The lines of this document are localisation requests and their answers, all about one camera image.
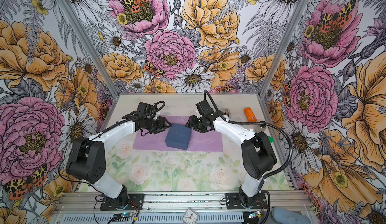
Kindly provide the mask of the dark blue gift box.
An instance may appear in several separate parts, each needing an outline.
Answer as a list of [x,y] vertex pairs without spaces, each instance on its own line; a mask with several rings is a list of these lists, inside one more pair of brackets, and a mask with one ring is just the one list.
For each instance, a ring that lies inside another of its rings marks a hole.
[[179,150],[187,150],[192,130],[185,125],[173,123],[165,138],[166,146]]

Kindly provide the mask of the purple wrapping paper sheet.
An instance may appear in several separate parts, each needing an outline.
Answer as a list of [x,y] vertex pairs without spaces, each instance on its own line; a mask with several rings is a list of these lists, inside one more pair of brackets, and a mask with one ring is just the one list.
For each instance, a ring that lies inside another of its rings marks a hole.
[[[185,125],[189,119],[188,116],[165,116],[165,118],[174,126],[177,124]],[[152,151],[185,151],[182,149],[167,146],[165,139],[169,129],[156,135],[148,134],[141,136],[137,133],[133,149],[134,150],[152,150]],[[216,131],[199,133],[192,130],[191,138],[187,148],[188,152],[222,152],[222,135]]]

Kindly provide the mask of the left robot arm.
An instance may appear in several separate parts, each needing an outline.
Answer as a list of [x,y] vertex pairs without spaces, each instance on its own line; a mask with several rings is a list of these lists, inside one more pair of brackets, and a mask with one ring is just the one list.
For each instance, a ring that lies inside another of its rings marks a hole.
[[127,188],[107,173],[106,153],[124,137],[138,130],[158,134],[172,127],[165,117],[135,116],[122,119],[100,133],[79,137],[69,153],[66,172],[100,192],[114,209],[125,209],[130,201]]

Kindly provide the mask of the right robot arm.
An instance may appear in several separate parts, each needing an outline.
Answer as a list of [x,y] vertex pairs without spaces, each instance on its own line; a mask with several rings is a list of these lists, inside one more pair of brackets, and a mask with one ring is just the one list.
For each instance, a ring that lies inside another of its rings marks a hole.
[[232,121],[226,115],[200,118],[192,115],[186,127],[200,133],[219,132],[240,146],[243,167],[247,175],[239,188],[239,199],[244,208],[250,209],[260,197],[266,179],[276,175],[281,169],[274,169],[277,158],[268,135],[263,131],[248,130],[241,124],[241,122]]

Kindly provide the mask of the orange bottle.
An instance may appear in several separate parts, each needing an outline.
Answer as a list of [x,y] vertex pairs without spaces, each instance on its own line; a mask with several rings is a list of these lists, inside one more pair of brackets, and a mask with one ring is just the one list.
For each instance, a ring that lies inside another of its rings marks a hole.
[[257,122],[257,118],[250,107],[244,109],[244,114],[248,122]]

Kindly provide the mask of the clear bottle black cap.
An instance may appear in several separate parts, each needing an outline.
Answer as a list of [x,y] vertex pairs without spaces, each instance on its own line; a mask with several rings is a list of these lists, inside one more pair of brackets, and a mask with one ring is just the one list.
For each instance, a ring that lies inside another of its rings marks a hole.
[[260,122],[259,122],[259,126],[260,126],[261,128],[265,128],[265,127],[266,127],[266,122],[265,122],[265,121],[260,121]]

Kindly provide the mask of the small white clock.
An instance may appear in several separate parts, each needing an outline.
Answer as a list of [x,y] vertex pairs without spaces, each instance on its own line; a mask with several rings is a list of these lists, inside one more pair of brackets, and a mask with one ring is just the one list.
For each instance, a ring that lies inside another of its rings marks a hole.
[[183,224],[196,224],[198,219],[199,219],[199,215],[195,211],[191,209],[187,209],[187,211],[183,215],[182,221],[183,221]]

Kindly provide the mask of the blue grey cloth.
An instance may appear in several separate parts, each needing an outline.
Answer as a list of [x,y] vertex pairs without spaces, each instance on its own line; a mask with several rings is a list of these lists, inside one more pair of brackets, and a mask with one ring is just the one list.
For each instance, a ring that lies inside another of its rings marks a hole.
[[281,207],[273,208],[272,218],[279,224],[311,224],[307,217]]

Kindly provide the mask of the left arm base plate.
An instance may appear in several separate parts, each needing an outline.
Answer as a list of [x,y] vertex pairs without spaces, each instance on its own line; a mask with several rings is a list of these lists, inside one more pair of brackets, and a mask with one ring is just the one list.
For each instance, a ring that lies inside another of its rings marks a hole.
[[116,199],[105,197],[101,211],[140,211],[144,204],[144,194],[124,194]]

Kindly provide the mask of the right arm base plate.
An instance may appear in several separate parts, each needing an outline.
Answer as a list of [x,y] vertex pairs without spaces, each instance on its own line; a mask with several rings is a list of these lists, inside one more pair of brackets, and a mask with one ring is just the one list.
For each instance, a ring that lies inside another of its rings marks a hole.
[[264,193],[258,193],[254,197],[247,197],[243,193],[228,192],[225,194],[225,202],[228,210],[263,210],[268,208],[268,199]]

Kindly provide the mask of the aluminium front rail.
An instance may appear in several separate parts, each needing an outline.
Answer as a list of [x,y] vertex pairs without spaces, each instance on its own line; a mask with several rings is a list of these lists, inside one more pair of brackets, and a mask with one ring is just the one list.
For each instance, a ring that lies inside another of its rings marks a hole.
[[[227,212],[226,205],[220,201],[225,198],[225,191],[192,192],[145,192],[142,214],[144,213],[181,213],[187,209],[196,212]],[[67,193],[59,201],[55,214],[107,214],[96,203],[96,192]],[[282,207],[290,211],[310,211],[311,203],[303,191],[270,191],[272,207]]]

